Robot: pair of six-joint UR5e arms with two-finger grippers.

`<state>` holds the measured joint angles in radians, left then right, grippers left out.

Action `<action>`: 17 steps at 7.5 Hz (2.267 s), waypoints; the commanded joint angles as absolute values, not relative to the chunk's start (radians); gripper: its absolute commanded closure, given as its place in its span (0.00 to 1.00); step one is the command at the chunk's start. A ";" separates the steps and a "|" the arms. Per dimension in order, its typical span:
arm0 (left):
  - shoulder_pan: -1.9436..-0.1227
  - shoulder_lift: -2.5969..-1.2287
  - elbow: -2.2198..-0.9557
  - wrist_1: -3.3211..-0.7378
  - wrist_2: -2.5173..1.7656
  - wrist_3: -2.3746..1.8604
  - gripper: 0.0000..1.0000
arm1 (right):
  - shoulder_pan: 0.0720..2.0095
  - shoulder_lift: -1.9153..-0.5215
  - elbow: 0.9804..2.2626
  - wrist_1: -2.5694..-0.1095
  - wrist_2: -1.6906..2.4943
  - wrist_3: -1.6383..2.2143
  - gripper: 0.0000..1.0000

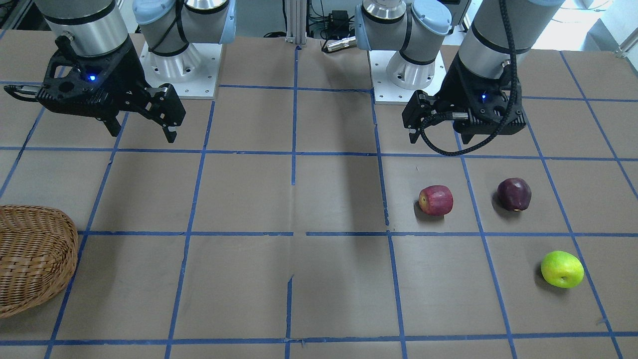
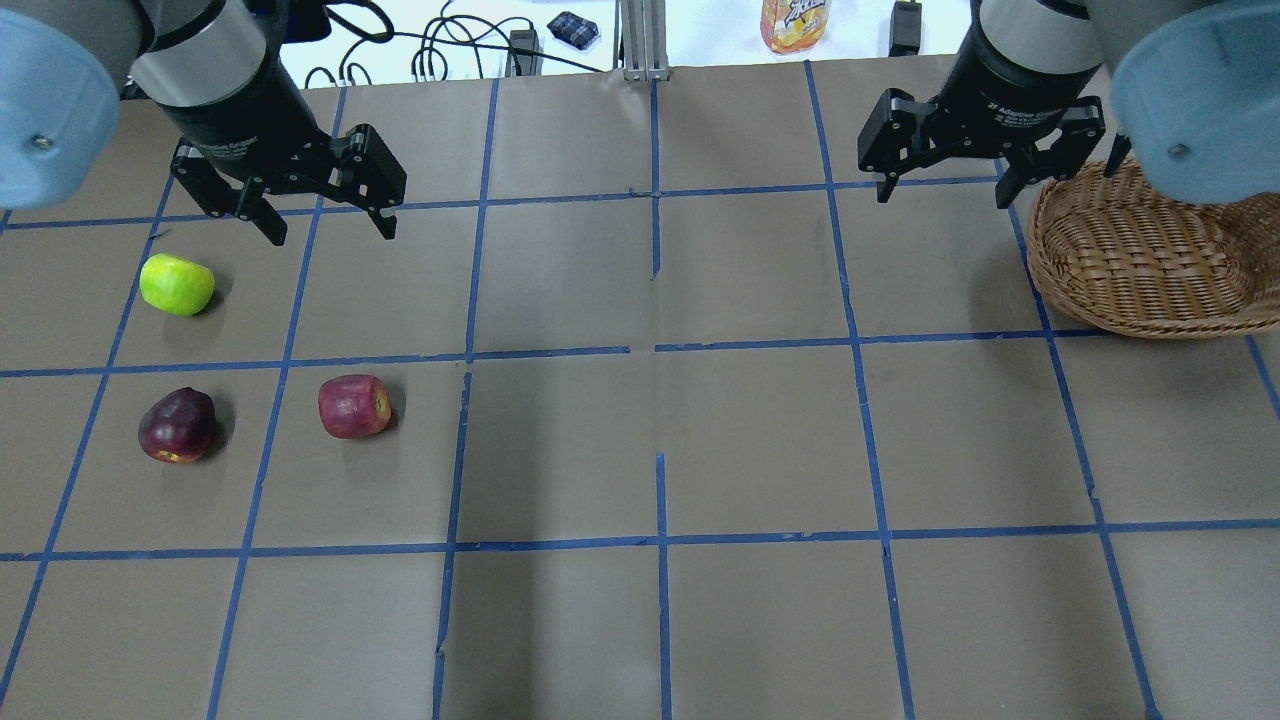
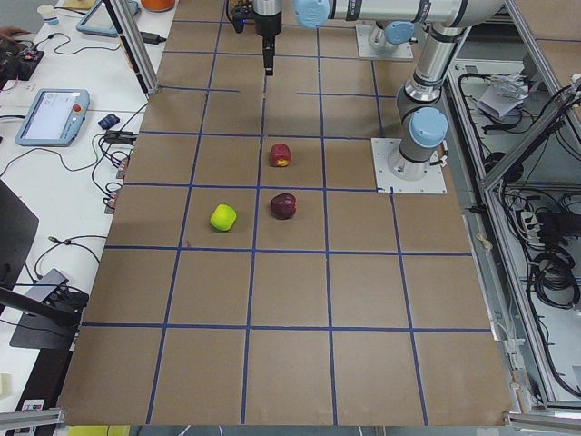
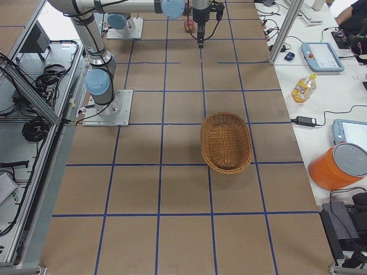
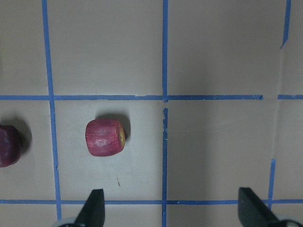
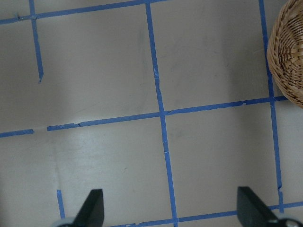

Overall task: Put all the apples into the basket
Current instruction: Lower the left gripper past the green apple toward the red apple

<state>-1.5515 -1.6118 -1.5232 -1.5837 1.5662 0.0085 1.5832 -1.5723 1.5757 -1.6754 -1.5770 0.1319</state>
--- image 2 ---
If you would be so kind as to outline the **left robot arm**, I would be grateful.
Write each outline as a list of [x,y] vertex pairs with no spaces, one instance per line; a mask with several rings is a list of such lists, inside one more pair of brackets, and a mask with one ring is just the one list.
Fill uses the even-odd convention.
[[339,20],[330,1],[5,1],[3,208],[73,196],[133,87],[178,128],[170,172],[205,215],[280,246],[271,197],[314,193],[361,209],[392,240],[404,168],[369,124],[324,131],[280,59]]

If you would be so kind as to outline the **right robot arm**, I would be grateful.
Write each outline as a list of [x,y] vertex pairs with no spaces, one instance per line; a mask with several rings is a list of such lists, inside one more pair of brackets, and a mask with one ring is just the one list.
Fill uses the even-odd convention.
[[1009,208],[1032,184],[1078,174],[1106,131],[1105,170],[1134,156],[1164,196],[1190,204],[1274,193],[1275,1],[974,1],[941,91],[878,99],[858,165],[886,202],[909,172],[1004,159]]

